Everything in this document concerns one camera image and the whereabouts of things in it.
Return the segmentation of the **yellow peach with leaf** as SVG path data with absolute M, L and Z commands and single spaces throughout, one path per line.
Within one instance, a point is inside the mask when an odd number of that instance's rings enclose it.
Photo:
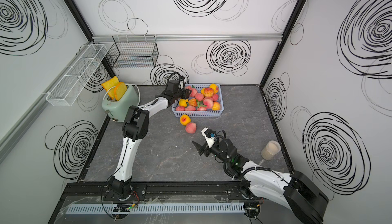
M 179 99 L 179 106 L 186 108 L 188 106 L 188 100 L 187 99 Z

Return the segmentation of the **dark pink peach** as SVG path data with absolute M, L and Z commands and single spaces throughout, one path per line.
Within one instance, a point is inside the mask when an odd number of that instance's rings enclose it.
M 183 106 L 178 106 L 178 107 L 176 108 L 176 111 L 185 111 L 185 107 L 183 107 Z

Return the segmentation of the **pink peach with leaf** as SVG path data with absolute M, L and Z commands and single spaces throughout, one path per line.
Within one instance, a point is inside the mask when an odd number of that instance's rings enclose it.
M 213 100 L 211 97 L 205 97 L 203 101 L 198 102 L 198 107 L 206 107 L 207 109 L 211 109 L 213 106 Z

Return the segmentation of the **orange yellow peach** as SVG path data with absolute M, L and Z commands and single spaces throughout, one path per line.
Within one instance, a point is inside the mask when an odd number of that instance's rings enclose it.
M 212 109 L 213 111 L 219 111 L 220 108 L 221 108 L 221 107 L 220 107 L 220 103 L 219 103 L 218 101 L 214 101 L 214 102 L 213 102 L 213 106 L 212 106 L 211 109 Z

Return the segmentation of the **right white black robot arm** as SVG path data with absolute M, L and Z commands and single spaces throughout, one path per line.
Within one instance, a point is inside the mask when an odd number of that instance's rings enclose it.
M 248 199 L 266 198 L 291 210 L 304 224 L 321 224 L 329 204 L 328 197 L 302 172 L 281 173 L 262 167 L 237 152 L 230 140 L 208 138 L 193 142 L 199 155 L 220 159 L 227 176 L 241 183 Z

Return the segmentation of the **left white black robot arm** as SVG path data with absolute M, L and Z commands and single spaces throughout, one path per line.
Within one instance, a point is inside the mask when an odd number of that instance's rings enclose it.
M 185 88 L 185 77 L 173 72 L 166 80 L 165 89 L 154 100 L 141 106 L 130 106 L 122 125 L 123 146 L 116 170 L 108 179 L 108 187 L 122 201 L 133 193 L 130 181 L 137 149 L 146 137 L 150 118 L 171 107 L 178 99 L 187 99 L 191 91 Z

